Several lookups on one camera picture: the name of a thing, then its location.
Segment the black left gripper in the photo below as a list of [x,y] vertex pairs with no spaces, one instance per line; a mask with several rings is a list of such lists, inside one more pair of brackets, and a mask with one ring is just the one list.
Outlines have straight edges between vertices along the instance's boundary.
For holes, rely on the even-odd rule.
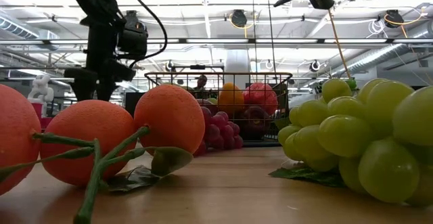
[[99,81],[98,100],[109,101],[117,89],[115,82],[131,81],[136,72],[119,63],[114,54],[118,41],[117,32],[112,26],[90,24],[87,42],[87,58],[84,68],[67,68],[64,76],[74,78],[72,90],[78,101],[90,99],[90,87],[86,81]]

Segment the red storage box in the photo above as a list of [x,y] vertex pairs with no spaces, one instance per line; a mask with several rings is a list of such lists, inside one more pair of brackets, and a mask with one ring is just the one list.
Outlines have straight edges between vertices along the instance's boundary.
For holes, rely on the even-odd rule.
[[33,108],[35,109],[35,112],[37,114],[37,117],[39,119],[41,129],[44,131],[48,124],[51,122],[52,117],[43,116],[43,105],[39,103],[32,103]]

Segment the black cabinet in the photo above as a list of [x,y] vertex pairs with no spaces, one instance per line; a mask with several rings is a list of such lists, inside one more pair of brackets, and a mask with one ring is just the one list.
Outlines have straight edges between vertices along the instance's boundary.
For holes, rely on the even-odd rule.
[[128,92],[124,96],[124,108],[131,115],[134,116],[137,102],[140,100],[143,92]]

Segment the red grape bunch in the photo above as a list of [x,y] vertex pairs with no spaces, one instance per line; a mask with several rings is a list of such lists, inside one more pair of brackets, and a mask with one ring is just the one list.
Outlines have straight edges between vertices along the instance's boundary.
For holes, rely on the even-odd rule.
[[240,149],[244,140],[240,136],[240,127],[231,122],[227,113],[212,112],[202,106],[205,120],[205,134],[199,148],[193,153],[195,157],[206,154],[209,151]]

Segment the green grape bunch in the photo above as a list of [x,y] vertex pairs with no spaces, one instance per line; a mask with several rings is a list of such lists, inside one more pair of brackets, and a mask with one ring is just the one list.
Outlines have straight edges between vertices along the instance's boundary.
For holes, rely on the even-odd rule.
[[330,79],[319,90],[279,130],[288,161],[271,176],[433,206],[433,85],[373,79],[351,90]]

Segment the yellow orange bell pepper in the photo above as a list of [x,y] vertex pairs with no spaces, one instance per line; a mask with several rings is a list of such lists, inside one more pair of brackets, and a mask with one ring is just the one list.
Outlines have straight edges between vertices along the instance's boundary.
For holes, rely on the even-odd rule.
[[244,95],[233,83],[225,83],[218,97],[219,110],[226,112],[229,116],[244,109]]

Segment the silver ventilation duct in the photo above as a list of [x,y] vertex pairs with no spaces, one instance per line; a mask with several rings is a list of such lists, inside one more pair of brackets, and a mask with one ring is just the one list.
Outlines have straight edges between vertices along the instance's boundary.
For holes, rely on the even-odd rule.
[[349,73],[355,74],[396,58],[398,55],[404,55],[411,51],[411,45],[433,43],[433,20],[413,28],[408,33],[408,38],[401,36],[387,39],[386,46],[380,49],[371,49],[349,60],[347,64]]

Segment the long ceiling light bar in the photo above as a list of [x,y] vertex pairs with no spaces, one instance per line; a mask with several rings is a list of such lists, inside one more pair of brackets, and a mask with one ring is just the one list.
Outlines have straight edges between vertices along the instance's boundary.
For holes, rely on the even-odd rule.
[[[339,39],[340,44],[381,45],[387,39]],[[0,40],[0,45],[84,45],[85,39]],[[168,44],[337,44],[335,39],[168,39]]]

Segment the tangerine bunch with stem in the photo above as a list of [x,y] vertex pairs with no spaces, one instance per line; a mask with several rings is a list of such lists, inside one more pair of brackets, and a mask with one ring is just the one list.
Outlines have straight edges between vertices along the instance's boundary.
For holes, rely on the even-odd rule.
[[[177,146],[195,152],[204,136],[204,116],[186,90],[161,85],[145,93],[135,115],[110,102],[87,100],[62,110],[50,133],[85,141],[97,139],[104,159],[117,156],[116,146],[146,126],[138,148]],[[83,214],[92,157],[37,164],[19,185],[0,195],[0,224],[74,224]],[[203,193],[194,190],[192,167],[152,188],[111,193],[100,189],[87,224],[195,223],[204,213]]]

